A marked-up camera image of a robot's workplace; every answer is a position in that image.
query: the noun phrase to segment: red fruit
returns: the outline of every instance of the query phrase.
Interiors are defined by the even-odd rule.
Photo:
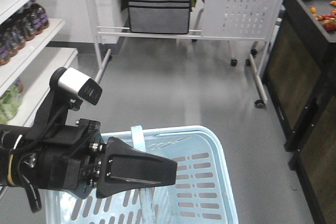
[[[324,27],[325,30],[327,30],[327,31],[334,31],[334,27],[335,27],[335,25],[334,25],[334,24],[325,24],[325,25],[323,25],[323,27]]]

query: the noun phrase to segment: plastic basket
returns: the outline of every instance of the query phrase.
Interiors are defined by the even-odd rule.
[[[202,126],[143,130],[148,153],[178,162],[176,185],[151,188],[156,223],[237,224],[237,212],[222,146]],[[102,134],[133,145],[131,132]],[[139,190],[86,200],[65,192],[46,192],[48,224],[143,224],[144,205]]]

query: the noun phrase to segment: screw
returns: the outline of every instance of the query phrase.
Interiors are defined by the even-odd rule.
[[[98,146],[99,146],[98,143],[92,143],[92,144],[90,144],[92,152],[94,152],[94,153],[97,152]]]
[[[93,181],[93,179],[90,180],[90,185],[92,188],[96,188],[97,187],[97,181]]]

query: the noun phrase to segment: gray floor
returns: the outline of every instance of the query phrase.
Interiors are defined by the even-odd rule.
[[[311,224],[274,107],[254,107],[259,96],[244,66],[250,45],[234,43],[239,63],[231,67],[226,42],[128,38],[103,75],[99,104],[84,103],[68,122],[97,120],[101,132],[205,126],[222,143],[239,223]],[[94,58],[79,56],[80,69],[92,76]],[[43,212],[32,216],[24,202],[21,189],[7,192],[0,223],[44,223]]]

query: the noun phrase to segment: fabric bin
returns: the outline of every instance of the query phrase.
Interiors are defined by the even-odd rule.
[[[191,0],[128,0],[133,33],[187,34]]]

